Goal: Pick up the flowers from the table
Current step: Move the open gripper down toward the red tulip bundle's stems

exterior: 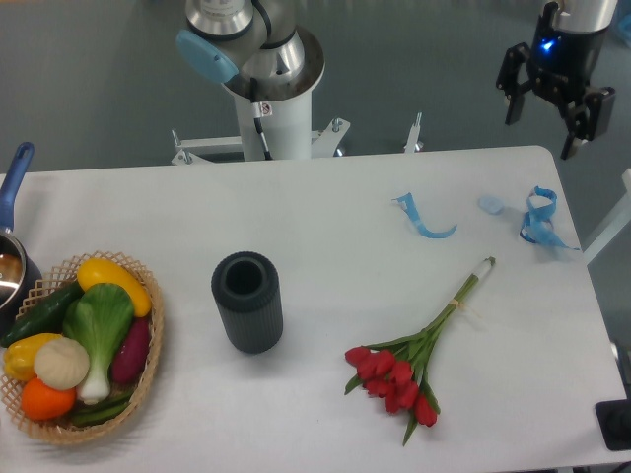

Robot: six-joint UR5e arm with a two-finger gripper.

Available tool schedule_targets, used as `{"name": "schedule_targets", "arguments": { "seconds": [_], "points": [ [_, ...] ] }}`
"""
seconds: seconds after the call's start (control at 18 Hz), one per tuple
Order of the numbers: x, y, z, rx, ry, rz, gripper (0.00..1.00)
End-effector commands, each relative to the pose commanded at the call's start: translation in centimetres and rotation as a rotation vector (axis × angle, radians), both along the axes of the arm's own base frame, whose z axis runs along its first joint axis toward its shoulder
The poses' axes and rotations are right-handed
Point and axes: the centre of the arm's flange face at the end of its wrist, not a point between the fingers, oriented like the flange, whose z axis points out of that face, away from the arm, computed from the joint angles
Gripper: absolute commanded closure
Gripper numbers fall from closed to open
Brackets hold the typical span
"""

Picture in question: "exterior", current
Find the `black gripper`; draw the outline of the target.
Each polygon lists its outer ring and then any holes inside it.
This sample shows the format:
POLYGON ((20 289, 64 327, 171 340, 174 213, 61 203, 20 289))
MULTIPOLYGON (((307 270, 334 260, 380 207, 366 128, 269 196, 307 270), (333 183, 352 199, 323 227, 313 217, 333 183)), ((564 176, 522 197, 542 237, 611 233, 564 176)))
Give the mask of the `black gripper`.
POLYGON ((544 3, 530 50, 524 42, 508 48, 498 73, 496 88, 508 101, 505 124, 512 125, 521 118, 531 78, 542 97, 551 100, 557 92, 568 103, 561 107, 568 130, 561 160, 572 158, 585 142, 603 135, 612 115, 615 90, 588 88, 602 45, 601 2, 544 3), (529 78, 521 82, 520 71, 526 63, 529 78))

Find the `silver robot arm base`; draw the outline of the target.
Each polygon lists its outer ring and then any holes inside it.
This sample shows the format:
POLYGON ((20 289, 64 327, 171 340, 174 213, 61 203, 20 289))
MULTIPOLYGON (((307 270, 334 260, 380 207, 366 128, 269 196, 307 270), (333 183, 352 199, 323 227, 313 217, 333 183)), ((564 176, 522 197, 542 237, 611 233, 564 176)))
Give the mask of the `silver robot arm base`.
POLYGON ((285 101, 311 89, 324 59, 296 21, 294 1, 187 1, 176 36, 200 76, 249 101, 285 101))

